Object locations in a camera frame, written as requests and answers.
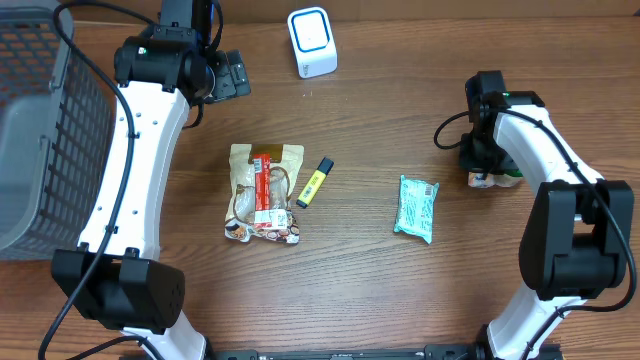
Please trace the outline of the small orange snack box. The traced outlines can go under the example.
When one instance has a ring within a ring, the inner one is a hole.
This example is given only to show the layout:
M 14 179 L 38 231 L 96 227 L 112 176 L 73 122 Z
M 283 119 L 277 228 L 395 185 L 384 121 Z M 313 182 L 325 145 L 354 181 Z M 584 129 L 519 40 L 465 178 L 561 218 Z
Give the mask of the small orange snack box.
M 472 188 L 490 188 L 495 185 L 495 179 L 489 173 L 470 172 L 468 174 L 468 185 Z

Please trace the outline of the green lidded beige jar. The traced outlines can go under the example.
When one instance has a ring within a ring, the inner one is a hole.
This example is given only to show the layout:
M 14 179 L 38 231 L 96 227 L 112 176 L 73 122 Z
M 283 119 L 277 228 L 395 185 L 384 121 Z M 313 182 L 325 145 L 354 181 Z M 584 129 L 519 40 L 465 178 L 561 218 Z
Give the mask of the green lidded beige jar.
M 494 176 L 494 182 L 500 187 L 513 187 L 521 182 L 523 175 L 519 170 L 505 171 L 502 174 L 496 174 Z

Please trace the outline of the beige brown snack pouch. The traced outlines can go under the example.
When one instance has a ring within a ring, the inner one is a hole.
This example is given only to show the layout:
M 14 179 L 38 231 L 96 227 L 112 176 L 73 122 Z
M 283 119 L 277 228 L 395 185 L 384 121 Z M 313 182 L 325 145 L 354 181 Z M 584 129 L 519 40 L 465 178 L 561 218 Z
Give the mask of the beige brown snack pouch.
M 282 167 L 289 178 L 286 214 L 288 227 L 284 230 L 259 229 L 254 224 L 255 170 L 254 156 L 269 154 L 271 167 Z M 230 149 L 230 182 L 232 196 L 225 217 L 224 233 L 229 239 L 249 242 L 252 238 L 296 245 L 300 228 L 292 212 L 291 199 L 304 156 L 304 147 L 289 144 L 233 144 Z

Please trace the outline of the teal orange snack pack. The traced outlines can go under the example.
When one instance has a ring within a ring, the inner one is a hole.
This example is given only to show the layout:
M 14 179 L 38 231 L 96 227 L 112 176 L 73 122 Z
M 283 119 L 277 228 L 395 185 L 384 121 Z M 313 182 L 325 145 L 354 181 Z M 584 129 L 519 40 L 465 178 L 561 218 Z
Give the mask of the teal orange snack pack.
M 399 199 L 394 231 L 422 238 L 432 243 L 434 206 L 440 184 L 400 177 Z

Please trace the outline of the yellow highlighter pen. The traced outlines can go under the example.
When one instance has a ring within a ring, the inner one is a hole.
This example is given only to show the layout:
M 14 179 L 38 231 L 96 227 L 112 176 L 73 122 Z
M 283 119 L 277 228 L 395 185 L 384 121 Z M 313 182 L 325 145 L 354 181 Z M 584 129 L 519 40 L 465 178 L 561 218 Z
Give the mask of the yellow highlighter pen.
M 331 159 L 328 157 L 323 158 L 298 196 L 296 200 L 298 206 L 307 208 L 311 204 L 333 166 L 334 162 Z

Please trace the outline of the red stick snack packet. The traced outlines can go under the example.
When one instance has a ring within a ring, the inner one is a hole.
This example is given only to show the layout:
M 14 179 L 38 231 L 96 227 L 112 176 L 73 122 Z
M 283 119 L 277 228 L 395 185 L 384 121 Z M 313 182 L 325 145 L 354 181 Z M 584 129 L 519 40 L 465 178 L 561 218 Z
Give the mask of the red stick snack packet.
M 288 227 L 286 214 L 289 178 L 279 166 L 271 167 L 269 154 L 254 156 L 255 214 L 254 224 L 259 229 L 284 230 Z

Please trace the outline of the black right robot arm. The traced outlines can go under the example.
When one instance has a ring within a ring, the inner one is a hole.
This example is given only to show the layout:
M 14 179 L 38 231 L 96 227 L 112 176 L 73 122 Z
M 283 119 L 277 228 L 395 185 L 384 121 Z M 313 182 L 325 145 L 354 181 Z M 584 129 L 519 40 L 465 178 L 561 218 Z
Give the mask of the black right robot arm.
M 507 90 L 499 71 L 480 71 L 465 84 L 473 128 L 460 141 L 460 166 L 482 186 L 524 179 L 535 195 L 520 242 L 522 284 L 481 335 L 483 359 L 556 359 L 545 339 L 572 312 L 623 280 L 625 307 L 637 287 L 630 249 L 634 194 L 607 180 L 570 148 L 533 91 Z

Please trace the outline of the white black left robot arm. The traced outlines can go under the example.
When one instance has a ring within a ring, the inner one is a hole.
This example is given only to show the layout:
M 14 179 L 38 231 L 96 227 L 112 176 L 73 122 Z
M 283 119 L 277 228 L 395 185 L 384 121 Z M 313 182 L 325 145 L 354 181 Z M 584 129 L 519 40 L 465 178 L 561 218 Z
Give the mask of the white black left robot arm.
M 216 1 L 166 1 L 116 50 L 105 82 L 117 112 L 100 190 L 76 247 L 52 260 L 66 308 L 148 359 L 214 355 L 184 314 L 184 274 L 159 260 L 159 220 L 177 140 L 199 124 L 190 111 L 250 91 L 240 53 L 219 47 L 223 23 Z

